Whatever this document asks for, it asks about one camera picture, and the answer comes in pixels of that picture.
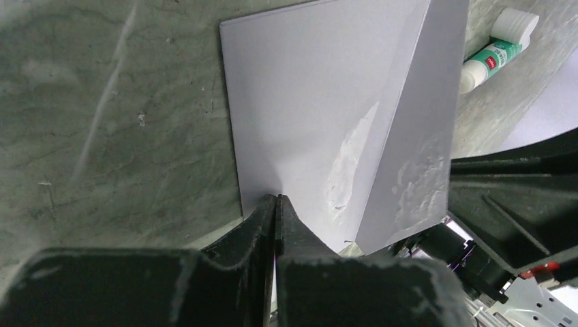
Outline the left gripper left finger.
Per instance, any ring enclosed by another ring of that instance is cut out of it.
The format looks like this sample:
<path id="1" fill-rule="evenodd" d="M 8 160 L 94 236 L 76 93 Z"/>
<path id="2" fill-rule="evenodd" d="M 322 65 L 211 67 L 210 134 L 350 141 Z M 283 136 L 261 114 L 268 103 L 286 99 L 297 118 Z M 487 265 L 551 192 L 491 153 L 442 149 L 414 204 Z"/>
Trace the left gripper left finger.
<path id="1" fill-rule="evenodd" d="M 267 326 L 276 202 L 204 249 L 41 250 L 1 299 L 1 325 Z"/>

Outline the white green glue stick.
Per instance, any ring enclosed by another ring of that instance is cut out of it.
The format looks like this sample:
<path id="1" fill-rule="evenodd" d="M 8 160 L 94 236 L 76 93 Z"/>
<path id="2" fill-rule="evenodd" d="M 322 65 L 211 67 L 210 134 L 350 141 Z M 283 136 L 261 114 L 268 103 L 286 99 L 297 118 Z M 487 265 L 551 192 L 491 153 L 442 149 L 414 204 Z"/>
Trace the white green glue stick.
<path id="1" fill-rule="evenodd" d="M 530 44 L 539 15 L 507 7 L 490 32 L 490 43 L 462 65 L 459 92 L 466 94 L 482 85 Z"/>

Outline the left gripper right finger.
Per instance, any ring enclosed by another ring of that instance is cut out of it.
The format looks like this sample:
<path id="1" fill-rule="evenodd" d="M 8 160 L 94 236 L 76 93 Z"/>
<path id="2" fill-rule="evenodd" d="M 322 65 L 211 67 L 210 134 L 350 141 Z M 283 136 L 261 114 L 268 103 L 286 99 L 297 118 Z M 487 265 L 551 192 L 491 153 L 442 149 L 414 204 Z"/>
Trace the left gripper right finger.
<path id="1" fill-rule="evenodd" d="M 280 326 L 468 326 L 460 280 L 444 262 L 388 255 L 345 258 L 277 198 Z"/>

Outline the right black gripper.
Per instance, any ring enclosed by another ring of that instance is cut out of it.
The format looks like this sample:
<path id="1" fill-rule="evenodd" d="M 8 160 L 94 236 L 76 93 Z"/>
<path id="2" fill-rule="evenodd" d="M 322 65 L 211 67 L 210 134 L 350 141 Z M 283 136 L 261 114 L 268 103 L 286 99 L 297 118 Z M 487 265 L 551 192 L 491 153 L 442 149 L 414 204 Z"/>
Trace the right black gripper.
<path id="1" fill-rule="evenodd" d="M 394 243 L 393 255 L 421 251 L 446 262 L 464 292 L 488 307 L 508 301 L 511 273 L 576 264 L 577 130 L 452 160 L 448 211 L 475 242 L 440 223 Z"/>

